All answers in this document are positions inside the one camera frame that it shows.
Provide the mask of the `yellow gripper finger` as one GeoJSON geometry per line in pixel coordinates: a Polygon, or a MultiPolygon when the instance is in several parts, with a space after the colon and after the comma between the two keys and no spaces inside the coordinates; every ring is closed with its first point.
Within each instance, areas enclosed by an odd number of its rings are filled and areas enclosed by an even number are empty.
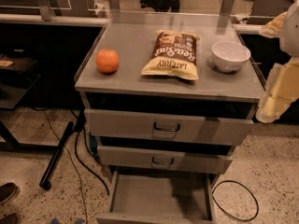
{"type": "Polygon", "coordinates": [[[273,20],[271,20],[261,28],[259,34],[267,38],[278,38],[285,16],[286,12],[283,12],[276,16],[273,20]]]}

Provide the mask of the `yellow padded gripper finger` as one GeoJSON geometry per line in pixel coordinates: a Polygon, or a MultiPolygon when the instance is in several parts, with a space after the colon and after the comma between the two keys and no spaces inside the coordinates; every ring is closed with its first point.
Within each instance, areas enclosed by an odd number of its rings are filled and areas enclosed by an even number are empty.
{"type": "Polygon", "coordinates": [[[272,123],[299,99],[299,59],[275,63],[266,80],[264,95],[258,104],[256,119],[272,123]]]}

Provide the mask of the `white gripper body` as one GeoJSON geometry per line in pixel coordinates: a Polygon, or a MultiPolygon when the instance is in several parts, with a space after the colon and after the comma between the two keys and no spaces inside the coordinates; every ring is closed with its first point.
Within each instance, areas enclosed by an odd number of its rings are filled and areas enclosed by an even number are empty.
{"type": "Polygon", "coordinates": [[[288,9],[279,35],[280,49],[292,57],[299,57],[299,0],[288,9]]]}

